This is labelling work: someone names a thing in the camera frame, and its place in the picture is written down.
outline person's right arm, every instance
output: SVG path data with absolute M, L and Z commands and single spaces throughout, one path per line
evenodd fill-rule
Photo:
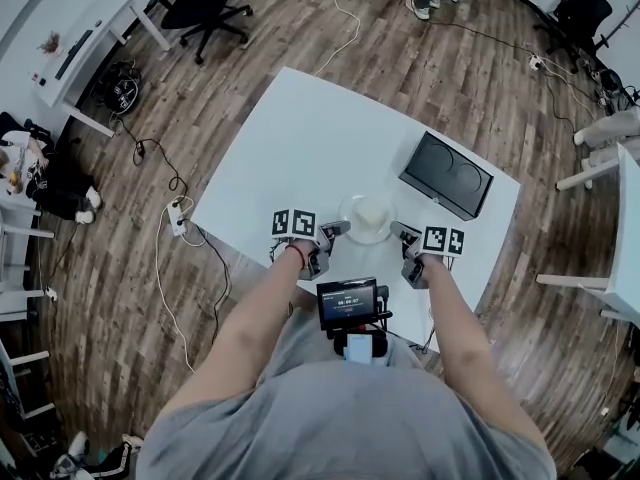
M 546 450 L 542 433 L 498 374 L 484 330 L 462 298 L 451 272 L 439 258 L 423 255 L 421 260 L 423 276 L 429 283 L 431 312 L 447 385 L 487 423 L 525 437 Z

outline wooden floor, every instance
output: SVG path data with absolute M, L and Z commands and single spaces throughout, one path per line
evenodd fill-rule
M 215 35 L 205 50 L 205 64 L 196 66 L 198 38 L 184 49 L 178 46 L 178 32 L 169 32 L 174 48 L 162 53 L 137 29 L 118 54 L 135 59 L 145 80 L 139 105 L 125 117 L 127 126 L 138 138 L 162 142 L 196 200 L 278 70 L 289 66 L 315 73 L 355 29 L 354 20 L 339 13 L 333 0 L 238 1 L 255 9 L 253 17 L 238 19 L 251 30 L 246 51 L 236 37 Z M 571 126 L 553 117 L 545 79 L 530 71 L 525 51 L 461 28 L 420 22 L 404 0 L 340 4 L 362 19 L 360 37 L 322 72 L 323 78 L 445 133 L 522 184 L 478 313 L 501 372 L 564 470 L 609 428 L 632 375 L 624 349 L 628 329 L 601 319 L 589 296 L 543 287 L 534 279 L 539 272 L 608 275 L 618 211 L 616 180 L 599 180 L 592 192 L 554 190 L 556 180 L 579 169 L 586 150 L 576 150 Z M 163 13 L 156 9 L 153 21 L 159 23 Z M 463 24 L 536 52 L 548 45 L 544 32 L 532 30 L 534 14 L 518 0 L 444 3 L 434 20 Z M 563 54 L 554 60 L 566 63 Z M 593 90 L 584 75 L 574 81 Z M 577 127 L 590 123 L 562 82 L 552 80 L 551 87 L 556 112 Z M 84 109 L 107 122 L 104 108 L 89 102 Z M 143 165 L 135 167 L 133 142 L 126 134 L 107 140 L 77 123 L 73 134 L 82 138 L 74 151 L 97 178 L 106 204 L 96 223 L 79 228 L 73 237 L 51 282 L 60 294 L 57 311 L 44 303 L 41 334 L 52 351 L 51 396 L 65 429 L 69 435 L 84 429 L 106 448 L 122 432 L 144 435 L 190 373 L 154 269 L 158 220 L 175 195 L 167 187 L 173 174 L 150 144 Z M 46 279 L 73 225 L 46 217 L 42 227 L 58 233 L 55 241 L 42 244 Z M 198 237 L 191 230 L 189 238 Z M 220 246 L 233 278 L 223 319 L 261 268 Z M 214 333 L 212 308 L 223 290 L 221 265 L 208 248 L 174 239 L 166 216 L 160 265 L 167 301 L 187 336 L 189 357 L 198 364 Z M 424 360 L 427 369 L 439 372 L 437 357 Z M 608 417 L 600 416 L 604 406 L 612 408 Z

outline black box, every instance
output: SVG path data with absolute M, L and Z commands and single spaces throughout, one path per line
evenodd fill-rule
M 493 176 L 426 132 L 400 179 L 462 220 L 471 220 L 480 215 Z

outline shoe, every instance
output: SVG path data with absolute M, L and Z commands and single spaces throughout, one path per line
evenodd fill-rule
M 407 9 L 409 9 L 410 11 L 413 11 L 413 14 L 415 14 L 416 18 L 418 18 L 419 20 L 426 21 L 426 20 L 429 19 L 429 8 L 428 7 L 425 8 L 425 9 L 419 9 L 413 3 L 413 0 L 406 0 L 404 4 L 407 6 Z
M 582 160 L 580 160 L 580 165 L 582 166 L 583 171 L 591 169 L 591 164 L 589 163 L 588 158 L 583 158 Z M 587 190 L 591 190 L 593 188 L 593 180 L 585 181 L 584 188 L 586 188 Z
M 89 187 L 86 197 L 91 203 L 91 206 L 93 206 L 94 210 L 97 210 L 102 206 L 102 198 L 95 188 Z
M 573 143 L 576 146 L 580 146 L 581 144 L 584 144 L 584 132 L 582 130 L 577 131 L 575 133 L 575 135 L 573 136 Z
M 84 432 L 78 432 L 69 446 L 69 455 L 78 460 L 89 452 L 89 438 Z
M 76 212 L 76 222 L 78 224 L 91 224 L 96 220 L 96 216 L 91 210 L 86 212 Z
M 129 434 L 122 434 L 122 441 L 131 446 L 131 453 L 136 453 L 144 444 L 144 440 L 141 437 L 130 436 Z

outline office chair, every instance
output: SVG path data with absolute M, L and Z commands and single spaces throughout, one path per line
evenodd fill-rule
M 573 64 L 572 73 L 578 72 L 577 61 L 580 59 L 579 50 L 595 56 L 596 45 L 593 38 L 602 21 L 613 12 L 608 0 L 560 0 L 553 11 L 556 19 L 548 18 L 545 25 L 535 25 L 533 28 L 546 30 L 556 41 L 557 45 L 547 49 L 551 54 L 558 48 L 564 48 Z M 604 36 L 600 46 L 609 47 Z
M 193 27 L 188 32 L 180 36 L 180 45 L 187 45 L 187 37 L 204 32 L 200 46 L 196 51 L 195 62 L 202 64 L 202 50 L 211 37 L 211 33 L 216 29 L 226 30 L 240 36 L 240 42 L 246 44 L 249 41 L 247 34 L 239 28 L 226 23 L 226 20 L 243 13 L 251 16 L 253 9 L 249 5 L 242 7 L 231 7 L 227 5 L 229 0 L 176 0 L 171 4 L 168 0 L 152 0 L 161 3 L 168 12 L 162 20 L 161 27 L 164 29 L 181 29 Z

